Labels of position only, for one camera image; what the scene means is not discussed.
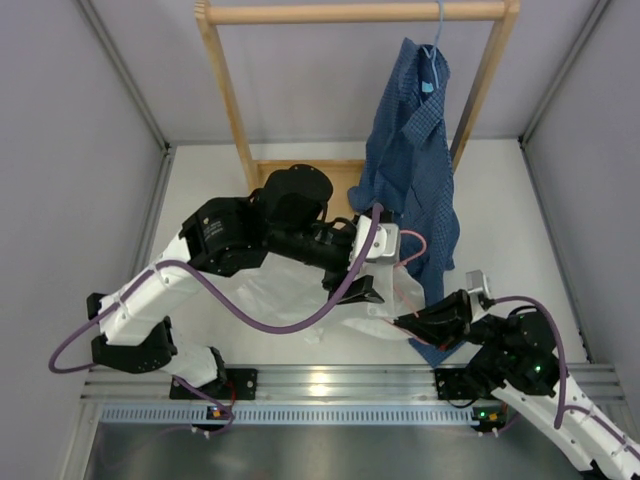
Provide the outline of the white shirt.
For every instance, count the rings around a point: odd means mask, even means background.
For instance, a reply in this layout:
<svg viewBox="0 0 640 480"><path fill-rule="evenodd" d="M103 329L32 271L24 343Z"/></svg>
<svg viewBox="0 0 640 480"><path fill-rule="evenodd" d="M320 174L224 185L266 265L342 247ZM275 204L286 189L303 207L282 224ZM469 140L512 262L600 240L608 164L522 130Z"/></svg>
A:
<svg viewBox="0 0 640 480"><path fill-rule="evenodd" d="M391 321L425 307L422 286L403 266L366 263L359 275L373 277L373 288L383 302L335 306L301 332L307 342L318 343L324 334L340 327L386 341L409 338ZM257 269L242 270L230 278L211 274L207 278L245 314L271 326L301 322L319 310L329 296L322 287L323 270L275 254L267 255Z"/></svg>

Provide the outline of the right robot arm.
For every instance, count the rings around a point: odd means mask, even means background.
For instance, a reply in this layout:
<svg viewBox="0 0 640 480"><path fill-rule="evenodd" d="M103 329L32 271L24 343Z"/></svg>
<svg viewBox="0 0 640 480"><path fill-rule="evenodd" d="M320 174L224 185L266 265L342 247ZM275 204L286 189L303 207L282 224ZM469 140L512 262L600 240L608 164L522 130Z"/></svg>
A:
<svg viewBox="0 0 640 480"><path fill-rule="evenodd" d="M490 314L497 300L459 290L393 320L416 339L447 352L478 346L464 367L435 372L441 400L473 406L495 399L543 433L585 479L636 479L639 444L617 427L570 374L559 329L538 301L515 296L507 317Z"/></svg>

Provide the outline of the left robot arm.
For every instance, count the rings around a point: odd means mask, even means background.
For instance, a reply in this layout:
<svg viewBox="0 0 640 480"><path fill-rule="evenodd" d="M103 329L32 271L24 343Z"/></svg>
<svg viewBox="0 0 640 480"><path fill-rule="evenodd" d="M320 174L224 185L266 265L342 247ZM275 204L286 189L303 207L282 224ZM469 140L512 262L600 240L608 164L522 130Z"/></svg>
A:
<svg viewBox="0 0 640 480"><path fill-rule="evenodd" d="M247 197L207 201L129 284L111 295L88 297L88 315L100 328L91 342L93 362L130 374L161 370L213 399L227 382L221 354L183 340L169 319L201 288L244 323L272 334L301 331L342 302L381 301L372 276L360 277L358 272L365 262L397 259L399 229L384 222L381 205L352 220L326 221L332 194L332 183L323 172L295 164L271 173ZM290 327L262 324L210 280L257 269L268 254L324 270L323 287L330 296L309 319Z"/></svg>

